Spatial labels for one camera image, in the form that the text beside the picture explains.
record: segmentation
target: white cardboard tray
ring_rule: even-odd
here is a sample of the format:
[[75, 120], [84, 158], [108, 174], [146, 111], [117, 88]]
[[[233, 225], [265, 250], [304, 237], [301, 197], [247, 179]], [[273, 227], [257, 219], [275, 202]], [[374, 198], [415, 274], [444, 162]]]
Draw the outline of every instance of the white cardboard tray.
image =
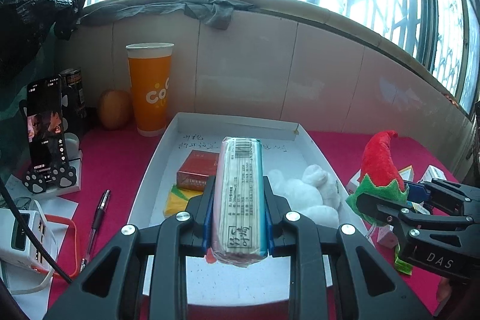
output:
[[[348, 196], [337, 175], [314, 141], [300, 124], [225, 115], [178, 113], [155, 150], [128, 222], [139, 228], [164, 220], [163, 209], [176, 173], [191, 150], [219, 152], [227, 136], [256, 138], [262, 141], [263, 175], [279, 169], [289, 178], [301, 178], [310, 164], [318, 164], [333, 175], [340, 187], [340, 223], [353, 224], [364, 235], [363, 221], [344, 200]], [[147, 265], [143, 293], [149, 294], [152, 259]], [[204, 258], [187, 258], [188, 303], [206, 306], [259, 305], [287, 300], [290, 285], [290, 258], [268, 257], [246, 269], [208, 264]], [[330, 266], [324, 256], [327, 285], [332, 284]]]

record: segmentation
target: gray cloth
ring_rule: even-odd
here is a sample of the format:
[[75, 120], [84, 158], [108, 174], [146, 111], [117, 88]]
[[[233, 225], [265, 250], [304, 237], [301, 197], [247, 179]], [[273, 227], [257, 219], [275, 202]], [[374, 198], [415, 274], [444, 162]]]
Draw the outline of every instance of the gray cloth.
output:
[[254, 5], [237, 0], [179, 0], [173, 3], [150, 3], [126, 6], [121, 3], [99, 7], [80, 18], [86, 26], [105, 25], [140, 13], [166, 14], [183, 10], [186, 16], [195, 18], [215, 29], [225, 30], [229, 27], [233, 10], [253, 10]]

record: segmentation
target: phone screen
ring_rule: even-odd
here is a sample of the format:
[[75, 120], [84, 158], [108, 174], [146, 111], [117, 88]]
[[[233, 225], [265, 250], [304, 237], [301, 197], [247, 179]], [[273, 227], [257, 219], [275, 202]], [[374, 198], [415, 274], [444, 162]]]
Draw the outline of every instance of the phone screen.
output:
[[27, 87], [27, 131], [32, 167], [50, 180], [52, 164], [66, 160], [62, 132], [61, 81], [58, 76]]

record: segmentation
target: metal screw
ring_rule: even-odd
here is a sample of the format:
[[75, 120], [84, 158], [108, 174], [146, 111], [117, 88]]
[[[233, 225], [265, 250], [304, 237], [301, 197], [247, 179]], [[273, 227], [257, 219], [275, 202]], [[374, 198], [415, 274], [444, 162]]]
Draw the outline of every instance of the metal screw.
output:
[[298, 220], [300, 220], [300, 213], [298, 213], [296, 211], [289, 211], [289, 212], [287, 212], [285, 217], [289, 221], [298, 221]]
[[128, 224], [121, 229], [123, 235], [128, 236], [135, 232], [135, 227]]
[[342, 232], [345, 235], [353, 235], [355, 233], [355, 227], [351, 224], [343, 224], [342, 225]]
[[187, 221], [190, 218], [190, 213], [187, 211], [179, 211], [176, 218], [178, 221]]

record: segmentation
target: white tiled wall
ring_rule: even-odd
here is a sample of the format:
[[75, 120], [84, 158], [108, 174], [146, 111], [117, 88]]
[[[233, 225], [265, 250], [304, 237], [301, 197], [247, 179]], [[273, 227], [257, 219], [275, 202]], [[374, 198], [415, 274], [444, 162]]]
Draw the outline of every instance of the white tiled wall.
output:
[[341, 131], [349, 112], [365, 47], [298, 24], [282, 121], [305, 129]]
[[69, 41], [56, 40], [55, 69], [82, 68], [87, 106], [97, 106], [102, 91], [113, 88], [112, 24], [80, 26]]
[[236, 12], [226, 31], [200, 25], [195, 110], [279, 119], [297, 22]]
[[129, 90], [125, 46], [141, 42], [175, 44], [170, 115], [244, 115], [349, 133], [395, 129], [451, 170], [465, 160], [472, 125], [427, 82], [364, 45], [275, 16], [235, 11], [226, 31], [181, 11], [80, 27], [57, 41], [56, 67], [80, 66], [86, 103], [95, 106], [107, 88]]

